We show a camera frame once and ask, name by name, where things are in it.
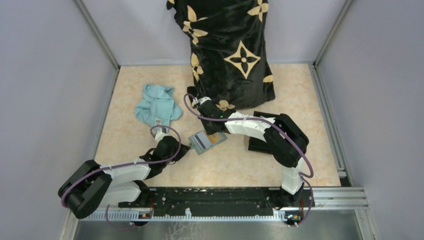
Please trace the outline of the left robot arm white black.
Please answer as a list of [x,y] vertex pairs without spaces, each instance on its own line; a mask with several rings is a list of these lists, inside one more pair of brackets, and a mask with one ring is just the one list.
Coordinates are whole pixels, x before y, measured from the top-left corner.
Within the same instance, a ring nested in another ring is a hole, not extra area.
[[107,206],[145,207],[149,204],[150,189],[144,181],[161,174],[190,149],[173,136],[166,135],[155,148],[132,162],[102,166],[93,159],[87,160],[57,194],[63,207],[68,208],[77,219],[84,219]]

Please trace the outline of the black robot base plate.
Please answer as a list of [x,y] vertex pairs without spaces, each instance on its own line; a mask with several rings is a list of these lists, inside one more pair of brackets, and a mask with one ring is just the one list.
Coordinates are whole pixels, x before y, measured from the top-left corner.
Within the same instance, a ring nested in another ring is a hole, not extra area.
[[270,217],[274,211],[294,208],[306,213],[314,207],[309,188],[291,195],[280,187],[151,187],[120,208],[147,208],[154,217]]

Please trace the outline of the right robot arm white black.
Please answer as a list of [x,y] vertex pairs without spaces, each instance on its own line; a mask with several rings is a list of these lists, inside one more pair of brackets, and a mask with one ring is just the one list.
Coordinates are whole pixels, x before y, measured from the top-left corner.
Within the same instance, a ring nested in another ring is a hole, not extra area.
[[209,97],[194,97],[191,104],[199,112],[207,134],[244,135],[264,143],[265,149],[282,165],[283,203],[295,206],[301,200],[302,167],[310,164],[306,159],[309,139],[288,115],[252,116],[234,109],[222,110]]

